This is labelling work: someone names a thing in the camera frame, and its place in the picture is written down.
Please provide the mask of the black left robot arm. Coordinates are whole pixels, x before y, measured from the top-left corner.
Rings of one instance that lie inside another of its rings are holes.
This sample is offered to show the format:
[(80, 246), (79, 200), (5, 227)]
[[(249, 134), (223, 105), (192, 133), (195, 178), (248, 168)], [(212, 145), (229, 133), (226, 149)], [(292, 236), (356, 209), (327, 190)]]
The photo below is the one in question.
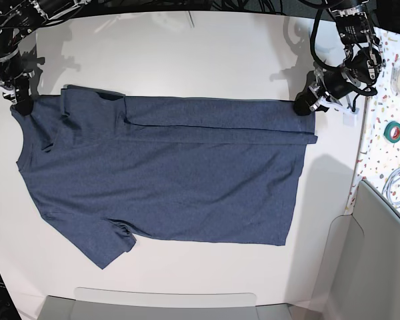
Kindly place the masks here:
[[(366, 1), (321, 1), (302, 4), (317, 10), (309, 38), (310, 54), (317, 64), (315, 80), (298, 94), (293, 104), (298, 116), (338, 108), (356, 113), (358, 97), (373, 97), (382, 68), (382, 48), (376, 36)], [(334, 20), (344, 46), (345, 58), (338, 66), (322, 61), (316, 52), (316, 38), (322, 14)]]

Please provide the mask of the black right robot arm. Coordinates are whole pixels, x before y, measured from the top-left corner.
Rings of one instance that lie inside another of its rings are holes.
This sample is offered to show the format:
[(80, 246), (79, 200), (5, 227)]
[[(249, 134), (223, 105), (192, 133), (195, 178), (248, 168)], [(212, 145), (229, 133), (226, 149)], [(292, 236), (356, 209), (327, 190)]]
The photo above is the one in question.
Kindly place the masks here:
[(88, 1), (0, 2), (0, 90), (22, 116), (33, 110), (30, 80), (35, 72), (23, 60), (20, 42), (38, 29), (74, 18), (88, 4)]

